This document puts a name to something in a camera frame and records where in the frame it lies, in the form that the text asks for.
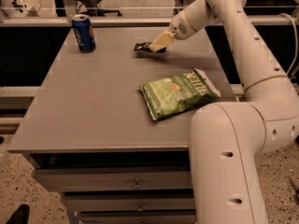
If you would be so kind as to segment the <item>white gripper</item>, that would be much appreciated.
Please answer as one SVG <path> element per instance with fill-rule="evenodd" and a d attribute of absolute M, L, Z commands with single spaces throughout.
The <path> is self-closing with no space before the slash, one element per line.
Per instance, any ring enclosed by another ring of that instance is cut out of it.
<path fill-rule="evenodd" d="M 153 52 L 167 48 L 177 40 L 184 40 L 198 32 L 200 21 L 187 8 L 180 11 L 170 22 L 169 30 L 164 30 L 149 46 Z"/>

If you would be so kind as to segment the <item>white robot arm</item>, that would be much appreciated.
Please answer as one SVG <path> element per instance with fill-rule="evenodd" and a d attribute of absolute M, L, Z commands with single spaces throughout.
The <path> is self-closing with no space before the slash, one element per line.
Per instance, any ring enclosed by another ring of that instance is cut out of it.
<path fill-rule="evenodd" d="M 242 102 L 200 108 L 189 153 L 198 224 L 268 224 L 254 157 L 299 131 L 299 96 L 244 11 L 246 0 L 196 0 L 151 44 L 152 51 L 221 22 L 243 86 Z"/>

